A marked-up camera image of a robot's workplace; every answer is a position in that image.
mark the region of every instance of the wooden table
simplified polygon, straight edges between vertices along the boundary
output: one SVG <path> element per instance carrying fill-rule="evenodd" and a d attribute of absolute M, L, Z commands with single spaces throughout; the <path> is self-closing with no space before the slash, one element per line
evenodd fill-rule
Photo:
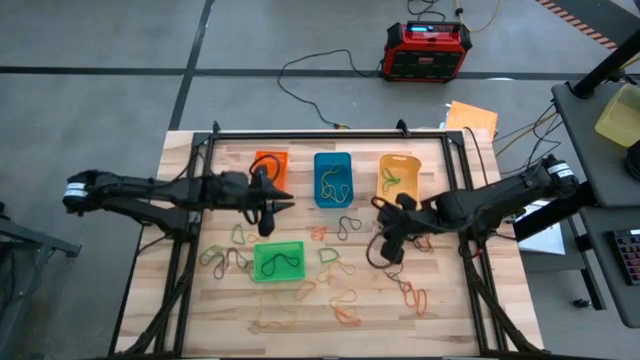
<path fill-rule="evenodd" d="M 169 132 L 165 139 L 158 177 L 170 179 L 184 168 L 192 132 Z M 499 179 L 493 149 L 486 133 L 477 131 L 479 146 L 490 181 Z M 477 187 L 484 184 L 476 148 L 465 139 L 469 165 Z M 287 191 L 296 196 L 296 205 L 276 215 L 276 230 L 270 242 L 304 241 L 307 279 L 316 283 L 326 266 L 317 250 L 336 249 L 356 272 L 347 275 L 333 270 L 331 286 L 318 283 L 302 301 L 295 299 L 300 282 L 254 283 L 233 263 L 222 280 L 213 277 L 213 266 L 196 267 L 183 356 L 185 357 L 364 357 L 364 356 L 445 356 L 477 355 L 478 348 L 471 318 L 468 288 L 456 234 L 431 236 L 433 253 L 423 253 L 405 245 L 404 270 L 400 277 L 428 293 L 424 317 L 407 307 L 398 285 L 381 270 L 368 265 L 364 253 L 375 234 L 377 211 L 369 201 L 375 194 L 378 159 L 385 153 L 409 154 L 422 162 L 420 197 L 427 198 L 449 190 L 438 140 L 288 140 L 221 141 L 215 143 L 213 171 L 246 172 L 256 150 L 289 152 Z M 351 153 L 354 201 L 347 209 L 319 209 L 313 198 L 313 156 L 317 152 Z M 462 184 L 459 161 L 455 161 L 458 184 Z M 350 231 L 347 241 L 338 240 L 338 219 L 348 215 L 363 223 Z M 205 211 L 198 254 L 218 244 L 235 246 L 231 230 L 242 224 L 245 235 L 257 234 L 239 213 Z M 310 238 L 314 227 L 329 228 L 325 241 Z M 512 234 L 503 225 L 500 231 Z M 141 246 L 160 237 L 156 228 L 144 231 Z M 135 265 L 116 350 L 129 347 L 160 307 L 171 251 L 171 241 L 163 241 L 142 253 Z M 498 297 L 515 325 L 535 345 L 542 347 L 536 316 L 522 267 L 517 243 L 500 238 L 488 242 Z M 253 244 L 238 247 L 253 258 Z M 357 292 L 354 305 L 360 326 L 341 325 L 329 306 L 332 297 L 348 289 Z M 261 327 L 258 309 L 263 303 L 261 321 L 290 322 L 288 327 Z M 483 311 L 490 344 L 494 344 L 490 315 Z"/>

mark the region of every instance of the red portable power station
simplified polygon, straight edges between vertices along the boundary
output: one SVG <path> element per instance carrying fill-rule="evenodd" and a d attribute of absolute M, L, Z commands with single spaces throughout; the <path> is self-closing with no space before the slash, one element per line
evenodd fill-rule
<path fill-rule="evenodd" d="M 458 22 L 409 21 L 387 29 L 382 77 L 388 81 L 448 82 L 471 49 L 471 37 Z"/>

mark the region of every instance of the hazard tape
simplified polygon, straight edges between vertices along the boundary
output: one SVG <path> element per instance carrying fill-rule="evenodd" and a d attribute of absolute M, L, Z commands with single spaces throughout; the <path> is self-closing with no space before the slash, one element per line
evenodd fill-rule
<path fill-rule="evenodd" d="M 556 14 L 562 20 L 569 23 L 569 25 L 575 27 L 576 29 L 582 31 L 583 34 L 592 38 L 594 41 L 598 42 L 598 44 L 606 47 L 607 49 L 614 51 L 618 48 L 618 44 L 614 41 L 609 40 L 604 35 L 592 29 L 589 25 L 583 23 L 580 19 L 575 16 L 569 14 L 566 10 L 562 9 L 560 6 L 554 4 L 551 0 L 536 0 L 538 4 L 546 7 L 549 11 Z"/>

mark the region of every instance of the concrete floor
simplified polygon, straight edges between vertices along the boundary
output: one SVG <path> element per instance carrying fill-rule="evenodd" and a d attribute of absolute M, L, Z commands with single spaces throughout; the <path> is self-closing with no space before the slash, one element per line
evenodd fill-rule
<path fill-rule="evenodd" d="M 494 1 L 467 3 L 468 21 L 480 24 Z M 204 4 L 0 0 L 0 66 L 184 68 Z M 217 0 L 197 67 L 279 69 L 298 57 L 343 47 L 357 67 L 372 69 L 382 55 L 384 29 L 409 19 L 405 6 L 388 0 Z M 441 0 L 433 9 L 452 18 L 454 5 Z M 608 54 L 533 0 L 505 0 L 495 23 L 474 34 L 473 43 L 465 72 L 579 73 Z M 334 55 L 299 68 L 348 69 L 348 63 Z M 549 104 L 550 87 L 563 80 L 284 82 L 318 102 L 327 118 L 353 128 L 388 128 L 400 118 L 411 127 L 437 127 L 444 105 L 457 100 L 497 112 L 504 134 L 533 122 Z M 0 199 L 16 222 L 83 245 L 77 259 L 52 258 L 20 354 L 106 354 L 140 229 L 106 212 L 65 214 L 65 179 L 88 168 L 153 176 L 180 84 L 178 76 L 0 75 Z M 196 77 L 179 128 L 208 129 L 213 120 L 224 129 L 324 128 L 313 109 L 281 92 L 273 77 Z M 551 138 L 563 141 L 554 153 L 584 179 L 564 129 Z M 501 170 L 519 167 L 533 143 L 525 138 L 502 155 Z M 594 312 L 569 305 L 586 295 L 578 272 L 528 276 L 549 350 L 640 358 L 640 331 L 624 328 L 602 278 L 609 310 Z"/>

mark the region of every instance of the blue bin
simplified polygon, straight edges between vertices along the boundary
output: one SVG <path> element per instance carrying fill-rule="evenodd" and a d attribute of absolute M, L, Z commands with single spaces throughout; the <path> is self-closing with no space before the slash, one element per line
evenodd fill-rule
<path fill-rule="evenodd" d="M 353 201 L 349 153 L 317 153 L 313 158 L 314 195 L 321 208 L 346 208 Z"/>

